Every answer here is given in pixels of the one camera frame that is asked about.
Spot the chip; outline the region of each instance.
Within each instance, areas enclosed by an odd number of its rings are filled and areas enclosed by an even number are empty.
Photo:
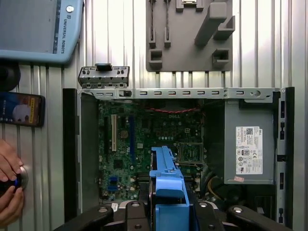
[[[114,160],[114,169],[122,169],[123,160]]]

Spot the human hand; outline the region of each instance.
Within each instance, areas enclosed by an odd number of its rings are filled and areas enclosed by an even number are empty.
[[[7,142],[0,139],[0,181],[16,180],[16,174],[21,173],[23,162],[16,151]]]
[[[24,192],[18,188],[14,194],[14,186],[0,197],[0,229],[15,222],[22,213],[24,206]]]

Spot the white corrugated panel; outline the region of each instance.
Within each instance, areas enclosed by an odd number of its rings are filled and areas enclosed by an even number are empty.
[[[70,65],[21,66],[17,92],[46,97],[44,128],[0,125],[29,174],[23,217],[8,231],[48,231],[64,221],[62,88],[77,88],[80,67],[131,66],[133,88],[296,87],[294,230],[304,231],[307,6],[305,0],[233,0],[233,72],[148,73],[146,0],[87,0],[80,43]]]

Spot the sticker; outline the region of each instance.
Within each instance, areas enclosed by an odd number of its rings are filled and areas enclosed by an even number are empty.
[[[263,174],[263,130],[236,127],[236,174]]]
[[[117,208],[118,208],[118,207],[119,207],[119,205],[116,204],[116,203],[112,203],[112,204],[111,204],[111,208],[114,210],[114,212],[117,211]]]
[[[241,183],[244,182],[244,178],[243,178],[243,177],[237,177],[237,176],[235,176],[235,177],[234,177],[234,180],[235,180],[235,181],[238,181],[238,182],[241,182]]]

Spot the green circuit board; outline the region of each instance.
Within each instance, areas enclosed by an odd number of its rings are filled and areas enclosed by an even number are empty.
[[[133,103],[99,104],[99,185],[103,200],[138,199],[149,182],[151,148],[168,146],[184,176],[200,177],[203,115],[163,113]]]

